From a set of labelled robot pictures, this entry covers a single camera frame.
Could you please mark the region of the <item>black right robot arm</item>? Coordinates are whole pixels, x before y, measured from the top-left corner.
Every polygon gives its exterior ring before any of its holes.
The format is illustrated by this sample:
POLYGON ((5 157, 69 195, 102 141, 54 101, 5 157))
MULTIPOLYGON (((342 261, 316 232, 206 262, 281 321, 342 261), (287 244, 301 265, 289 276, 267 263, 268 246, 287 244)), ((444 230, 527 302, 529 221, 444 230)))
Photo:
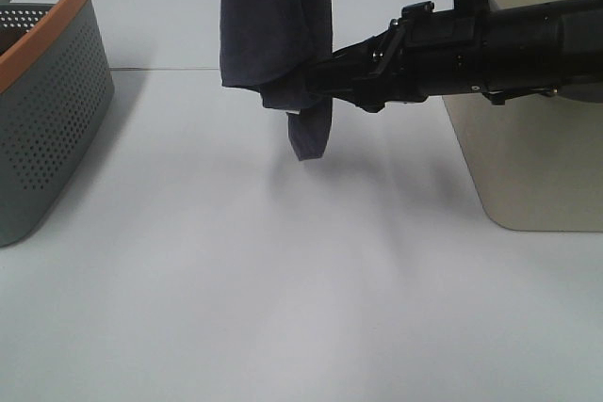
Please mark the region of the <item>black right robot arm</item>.
POLYGON ((389 102, 480 94, 493 105, 532 94, 585 101, 602 82, 602 0, 492 9, 490 0, 405 7, 380 35, 311 65, 310 92, 366 112, 389 102))

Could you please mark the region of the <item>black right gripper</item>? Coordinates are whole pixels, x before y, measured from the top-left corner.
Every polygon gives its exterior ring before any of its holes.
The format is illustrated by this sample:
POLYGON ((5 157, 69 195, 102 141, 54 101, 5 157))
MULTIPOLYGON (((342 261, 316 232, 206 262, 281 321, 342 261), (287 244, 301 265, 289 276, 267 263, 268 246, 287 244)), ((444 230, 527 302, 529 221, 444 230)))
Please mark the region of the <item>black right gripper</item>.
POLYGON ((383 33, 307 67, 306 86, 368 113, 388 102, 465 92, 470 84, 460 78, 475 63, 480 19, 456 9, 435 12, 432 2, 411 5, 383 33))

